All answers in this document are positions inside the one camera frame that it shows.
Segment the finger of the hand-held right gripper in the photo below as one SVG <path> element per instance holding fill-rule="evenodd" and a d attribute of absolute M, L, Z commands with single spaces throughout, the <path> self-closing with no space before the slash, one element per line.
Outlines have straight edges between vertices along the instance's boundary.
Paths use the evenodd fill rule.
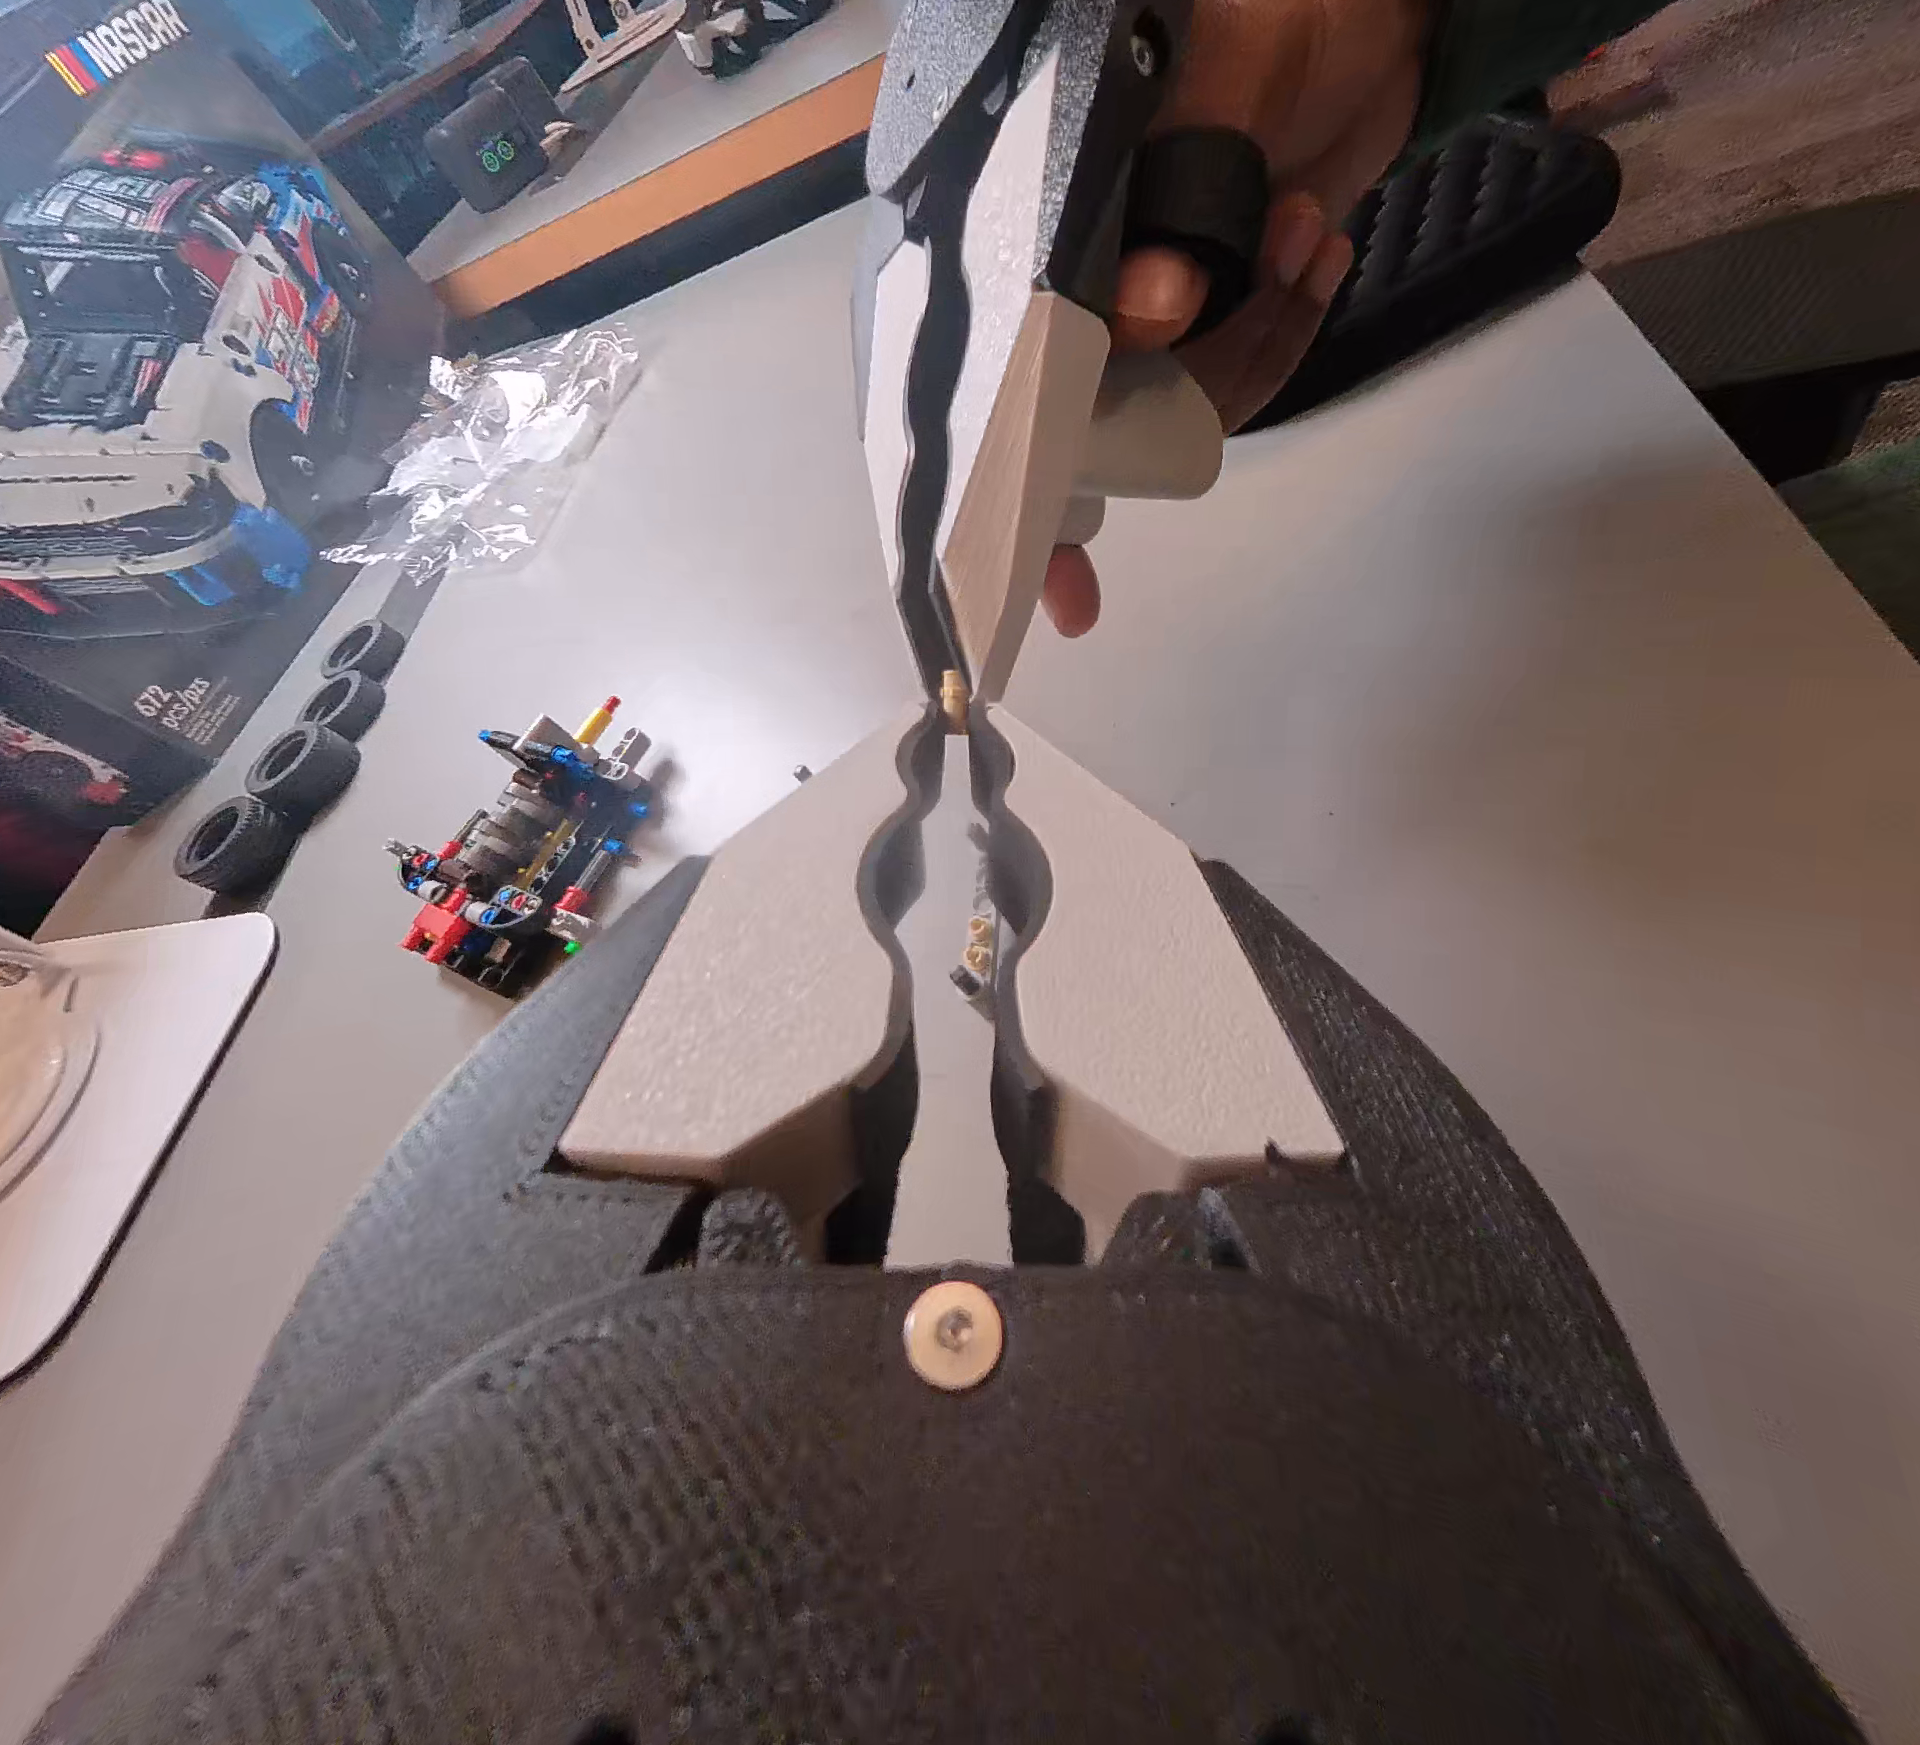
<path fill-rule="evenodd" d="M 1041 280 L 1058 77 L 1049 52 L 1009 101 L 960 231 L 968 316 L 934 564 L 976 704 L 1001 700 L 1041 602 L 1111 348 L 1102 318 Z"/>
<path fill-rule="evenodd" d="M 869 239 L 853 288 L 853 396 L 884 581 L 914 676 L 934 698 L 952 665 L 933 595 L 930 517 L 940 495 L 917 481 L 914 348 L 929 299 L 930 258 L 910 239 Z"/>

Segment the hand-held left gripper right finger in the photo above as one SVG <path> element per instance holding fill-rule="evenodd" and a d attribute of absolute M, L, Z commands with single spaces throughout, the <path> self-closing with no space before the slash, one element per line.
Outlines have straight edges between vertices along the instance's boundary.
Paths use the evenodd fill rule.
<path fill-rule="evenodd" d="M 972 709 L 967 750 L 1011 1257 L 1095 1261 L 1137 1198 L 1339 1166 L 1345 1140 L 1192 851 L 1001 706 Z"/>

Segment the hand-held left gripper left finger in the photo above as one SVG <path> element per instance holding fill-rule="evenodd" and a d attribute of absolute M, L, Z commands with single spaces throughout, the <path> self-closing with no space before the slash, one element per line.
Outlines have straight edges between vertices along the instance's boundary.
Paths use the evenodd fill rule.
<path fill-rule="evenodd" d="M 910 706 L 712 859 L 562 1132 L 562 1160 L 773 1198 L 830 1261 L 889 1250 L 919 1114 L 913 970 L 943 722 Z"/>

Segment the lego car chassis assembly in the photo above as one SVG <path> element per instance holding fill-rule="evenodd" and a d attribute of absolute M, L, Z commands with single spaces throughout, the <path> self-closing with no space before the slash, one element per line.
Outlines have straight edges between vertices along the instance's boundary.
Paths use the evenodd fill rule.
<path fill-rule="evenodd" d="M 490 806 L 438 849 L 392 840 L 416 909 L 401 948 L 474 988 L 516 998 L 595 936 L 616 874 L 653 811 L 640 771 L 650 737 L 610 737 L 619 698 L 574 730 L 541 715 L 520 733 L 481 731 L 508 765 Z"/>

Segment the lego car set box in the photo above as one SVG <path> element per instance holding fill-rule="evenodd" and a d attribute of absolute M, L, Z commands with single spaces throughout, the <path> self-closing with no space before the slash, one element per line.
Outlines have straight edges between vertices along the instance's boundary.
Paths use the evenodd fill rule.
<path fill-rule="evenodd" d="M 3 3 L 3 925 L 319 631 L 430 289 L 185 0 Z"/>

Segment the person's right hand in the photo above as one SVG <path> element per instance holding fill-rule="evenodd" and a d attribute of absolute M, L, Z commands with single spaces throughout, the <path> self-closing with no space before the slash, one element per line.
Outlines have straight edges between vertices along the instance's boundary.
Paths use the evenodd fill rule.
<path fill-rule="evenodd" d="M 1280 392 L 1352 258 L 1345 219 L 1404 148 L 1437 0 L 1193 0 L 1159 130 L 1219 126 L 1256 142 L 1268 208 L 1253 289 L 1210 335 L 1190 328 L 1206 277 L 1182 253 L 1121 264 L 1118 351 L 1182 344 L 1182 364 L 1235 434 Z"/>

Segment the grey table with wooden edge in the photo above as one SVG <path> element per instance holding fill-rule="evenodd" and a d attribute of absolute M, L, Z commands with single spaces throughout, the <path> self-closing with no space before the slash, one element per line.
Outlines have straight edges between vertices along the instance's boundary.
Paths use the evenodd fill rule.
<path fill-rule="evenodd" d="M 851 146 L 871 124 L 903 0 L 836 0 L 742 77 L 665 44 L 555 183 L 481 214 L 456 203 L 409 253 L 449 318 L 479 318 Z"/>

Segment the clear plastic bag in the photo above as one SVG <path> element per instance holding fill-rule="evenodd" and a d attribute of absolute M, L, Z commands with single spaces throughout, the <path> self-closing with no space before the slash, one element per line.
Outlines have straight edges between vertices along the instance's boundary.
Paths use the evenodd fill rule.
<path fill-rule="evenodd" d="M 329 564 L 394 564 L 421 583 L 490 574 L 536 553 L 642 372 L 640 345 L 596 323 L 461 361 L 432 359 L 419 413 L 386 450 L 367 512 Z"/>

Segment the black case with green lights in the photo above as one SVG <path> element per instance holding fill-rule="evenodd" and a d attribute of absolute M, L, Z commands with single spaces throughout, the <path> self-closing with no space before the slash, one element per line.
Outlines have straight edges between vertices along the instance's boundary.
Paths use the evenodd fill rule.
<path fill-rule="evenodd" d="M 467 208 L 490 214 L 552 168 L 547 139 L 562 139 L 567 126 L 534 65 L 510 54 L 425 130 L 421 148 Z"/>

